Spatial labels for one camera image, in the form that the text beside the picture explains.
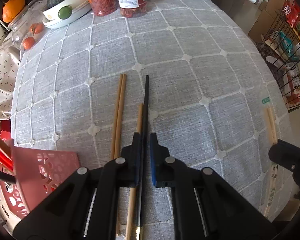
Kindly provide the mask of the short light wooden chopstick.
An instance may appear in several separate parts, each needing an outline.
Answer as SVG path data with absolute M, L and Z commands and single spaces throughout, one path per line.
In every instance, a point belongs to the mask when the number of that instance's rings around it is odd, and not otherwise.
M 140 139 L 138 138 L 135 142 L 133 139 L 132 150 L 133 153 L 136 153 L 136 157 L 134 157 L 135 168 L 134 168 L 134 176 L 136 176 L 136 186 L 138 185 L 139 179 L 139 168 L 140 168 Z M 135 202 L 136 202 L 136 186 L 130 188 L 129 192 L 129 203 L 128 203 L 128 213 L 127 213 L 127 224 L 126 224 L 126 234 L 125 239 L 130 239 L 133 232 L 133 220 L 134 220 L 134 210 L 135 210 Z

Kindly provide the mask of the disposable chopsticks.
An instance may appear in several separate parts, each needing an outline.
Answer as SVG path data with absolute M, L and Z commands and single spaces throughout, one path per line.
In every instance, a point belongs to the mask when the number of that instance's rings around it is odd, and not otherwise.
M 270 146 L 273 146 L 277 144 L 277 132 L 276 132 L 275 117 L 274 117 L 273 108 L 271 106 L 269 96 L 262 98 L 262 106 L 264 112 L 264 121 L 266 123 L 266 128 L 267 128 L 268 140 Z M 271 166 L 269 169 L 269 185 L 266 191 L 266 198 L 264 201 L 265 204 L 264 216 L 266 218 L 270 217 L 269 214 L 270 214 L 271 206 L 273 204 L 273 199 L 275 197 L 278 168 L 279 166 L 273 161 L 271 161 Z

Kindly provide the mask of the black chopstick gold tip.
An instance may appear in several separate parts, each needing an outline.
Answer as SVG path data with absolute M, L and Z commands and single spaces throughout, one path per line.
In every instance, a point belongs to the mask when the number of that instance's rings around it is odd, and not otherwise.
M 146 75 L 145 95 L 142 108 L 141 157 L 138 189 L 138 204 L 136 213 L 136 239 L 143 238 L 143 202 L 145 195 L 146 158 L 148 140 L 148 106 L 149 106 L 149 76 Z

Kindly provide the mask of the pink perforated utensil holder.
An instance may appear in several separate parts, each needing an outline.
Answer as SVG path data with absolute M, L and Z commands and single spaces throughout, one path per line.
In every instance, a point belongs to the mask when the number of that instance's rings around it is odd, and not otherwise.
M 9 142 L 16 183 L 0 181 L 5 208 L 23 219 L 79 167 L 78 155 L 69 151 L 22 148 Z

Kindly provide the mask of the grey checked tablecloth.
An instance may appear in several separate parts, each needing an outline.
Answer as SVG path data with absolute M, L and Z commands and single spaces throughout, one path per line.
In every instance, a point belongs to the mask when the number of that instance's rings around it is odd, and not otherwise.
M 293 179 L 279 168 L 270 191 L 262 97 L 274 108 L 277 136 L 288 140 L 292 132 L 264 59 L 210 0 L 160 0 L 147 8 L 137 18 L 88 13 L 23 54 L 12 103 L 15 143 L 75 151 L 82 165 L 100 167 L 110 158 L 119 76 L 127 74 L 124 146 L 149 80 L 149 128 L 159 142 L 193 168 L 213 168 L 274 220 Z

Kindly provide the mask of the floral patterned cloth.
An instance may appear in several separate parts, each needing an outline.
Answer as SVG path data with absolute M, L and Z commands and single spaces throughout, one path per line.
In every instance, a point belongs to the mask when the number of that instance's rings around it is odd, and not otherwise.
M 13 48 L 0 50 L 0 120 L 11 117 L 13 91 L 19 67 L 19 56 Z

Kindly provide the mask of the small orange in jar lower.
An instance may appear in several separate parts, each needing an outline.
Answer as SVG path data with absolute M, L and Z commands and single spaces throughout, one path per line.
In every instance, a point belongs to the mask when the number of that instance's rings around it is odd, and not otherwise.
M 35 41 L 34 37 L 30 36 L 30 37 L 24 38 L 24 40 L 21 44 L 21 47 L 24 50 L 29 50 L 35 45 L 35 43 L 36 43 L 36 41 Z

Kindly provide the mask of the small orange in jar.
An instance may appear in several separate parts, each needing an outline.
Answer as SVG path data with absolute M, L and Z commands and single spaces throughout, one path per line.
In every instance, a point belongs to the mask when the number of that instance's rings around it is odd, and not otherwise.
M 34 23 L 30 26 L 29 32 L 34 34 L 39 34 L 44 30 L 44 25 L 42 23 Z
M 35 45 L 35 43 L 36 43 L 36 41 L 35 41 L 34 37 L 30 36 L 30 37 L 24 38 L 24 40 L 21 44 L 21 47 L 24 50 L 29 50 Z

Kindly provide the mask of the small orange in jar upper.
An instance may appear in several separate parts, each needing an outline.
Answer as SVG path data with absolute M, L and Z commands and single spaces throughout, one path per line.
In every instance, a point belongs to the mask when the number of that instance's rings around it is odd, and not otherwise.
M 42 23 L 34 23 L 30 26 L 29 32 L 34 34 L 39 34 L 44 30 L 44 25 Z

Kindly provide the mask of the clear glass jar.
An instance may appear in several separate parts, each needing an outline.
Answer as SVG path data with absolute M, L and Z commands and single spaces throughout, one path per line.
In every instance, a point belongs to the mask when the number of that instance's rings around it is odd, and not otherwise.
M 43 24 L 44 15 L 40 10 L 31 10 L 23 12 L 20 16 L 16 17 L 11 22 L 11 30 L 12 30 L 12 43 L 13 45 L 22 52 L 25 52 L 21 47 L 21 44 L 24 38 L 34 37 L 36 43 L 40 41 L 41 38 L 47 33 L 47 28 L 44 26 L 44 30 L 39 34 L 32 35 L 29 32 L 30 26 L 34 23 L 42 23 Z

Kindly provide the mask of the green round fruit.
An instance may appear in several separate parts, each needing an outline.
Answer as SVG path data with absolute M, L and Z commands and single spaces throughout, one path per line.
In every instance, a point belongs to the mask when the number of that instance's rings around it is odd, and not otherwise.
M 58 18 L 61 20 L 66 20 L 72 15 L 72 7 L 67 5 L 59 9 Z

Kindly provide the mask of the white ceramic bowl stack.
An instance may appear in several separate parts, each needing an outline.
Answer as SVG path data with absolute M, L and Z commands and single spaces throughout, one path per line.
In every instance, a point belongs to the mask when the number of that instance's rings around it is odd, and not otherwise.
M 43 25 L 49 29 L 58 29 L 75 22 L 91 10 L 88 0 L 64 0 L 42 11 Z

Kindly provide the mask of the large orange citrus fruit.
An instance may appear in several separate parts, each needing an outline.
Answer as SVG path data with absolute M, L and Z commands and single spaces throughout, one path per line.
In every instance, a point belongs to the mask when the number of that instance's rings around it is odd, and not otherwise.
M 9 0 L 2 9 L 2 19 L 10 23 L 25 7 L 25 0 Z

